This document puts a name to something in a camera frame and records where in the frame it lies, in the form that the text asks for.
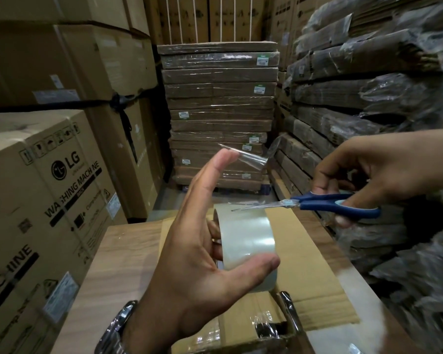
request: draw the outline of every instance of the concrete floor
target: concrete floor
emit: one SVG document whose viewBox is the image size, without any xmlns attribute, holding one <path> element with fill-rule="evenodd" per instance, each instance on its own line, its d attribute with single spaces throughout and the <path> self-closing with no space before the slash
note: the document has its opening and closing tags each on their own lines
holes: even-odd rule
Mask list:
<svg viewBox="0 0 443 354">
<path fill-rule="evenodd" d="M 177 210 L 186 194 L 180 189 L 172 179 L 169 183 L 163 183 L 159 196 L 154 204 L 153 211 L 150 212 L 147 221 L 158 221 L 166 219 L 171 216 L 175 216 Z M 249 193 L 239 190 L 224 190 L 214 192 L 212 196 L 213 203 L 227 203 L 227 202 L 246 202 L 246 201 L 258 201 L 258 202 L 274 202 L 278 201 L 274 189 L 271 188 L 269 195 L 257 195 L 255 193 Z"/>
</svg>

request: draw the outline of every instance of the wooden tabletop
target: wooden tabletop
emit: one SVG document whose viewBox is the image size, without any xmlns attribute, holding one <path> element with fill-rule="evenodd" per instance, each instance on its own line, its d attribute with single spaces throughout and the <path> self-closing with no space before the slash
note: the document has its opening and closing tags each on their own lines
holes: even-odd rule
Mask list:
<svg viewBox="0 0 443 354">
<path fill-rule="evenodd" d="M 424 354 L 384 307 L 310 211 L 294 209 L 355 307 L 360 324 L 307 333 L 316 354 Z M 122 306 L 139 299 L 157 262 L 162 221 L 111 226 L 77 295 L 52 354 L 89 354 Z"/>
</svg>

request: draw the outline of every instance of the person's right hand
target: person's right hand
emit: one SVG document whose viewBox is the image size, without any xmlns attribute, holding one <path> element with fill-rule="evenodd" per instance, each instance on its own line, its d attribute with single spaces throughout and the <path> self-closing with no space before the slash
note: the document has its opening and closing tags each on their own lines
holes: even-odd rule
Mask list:
<svg viewBox="0 0 443 354">
<path fill-rule="evenodd" d="M 346 180 L 350 170 L 369 179 L 364 187 Z M 316 167 L 312 191 L 329 193 L 336 182 L 359 190 L 343 202 L 355 208 L 376 208 L 443 189 L 443 129 L 353 137 Z M 351 225 L 341 217 L 337 223 Z"/>
</svg>

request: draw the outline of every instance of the roll of clear tape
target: roll of clear tape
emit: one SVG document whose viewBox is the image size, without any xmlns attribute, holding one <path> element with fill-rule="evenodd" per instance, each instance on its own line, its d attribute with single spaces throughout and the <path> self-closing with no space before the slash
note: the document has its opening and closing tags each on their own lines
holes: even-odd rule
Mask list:
<svg viewBox="0 0 443 354">
<path fill-rule="evenodd" d="M 231 270 L 258 253 L 276 253 L 271 223 L 263 208 L 232 211 L 247 205 L 216 204 L 213 219 L 219 223 L 223 268 Z M 270 291 L 277 280 L 277 269 L 251 292 Z"/>
</svg>

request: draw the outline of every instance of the hand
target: hand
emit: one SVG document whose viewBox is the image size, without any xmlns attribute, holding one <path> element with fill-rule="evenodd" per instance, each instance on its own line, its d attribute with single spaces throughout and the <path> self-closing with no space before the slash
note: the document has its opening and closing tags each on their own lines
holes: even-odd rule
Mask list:
<svg viewBox="0 0 443 354">
<path fill-rule="evenodd" d="M 369 182 L 348 181 L 350 170 Z M 355 208 L 376 208 L 443 189 L 443 129 L 349 139 L 316 167 L 312 191 L 333 192 L 336 184 L 359 190 L 343 202 Z M 343 217 L 336 221 L 341 227 L 351 225 Z"/>
<path fill-rule="evenodd" d="M 238 153 L 220 150 L 195 176 L 175 218 L 148 289 L 123 333 L 129 354 L 154 354 L 193 335 L 261 284 L 280 259 L 251 257 L 231 271 L 219 270 L 220 229 L 206 215 L 223 169 Z"/>
</svg>

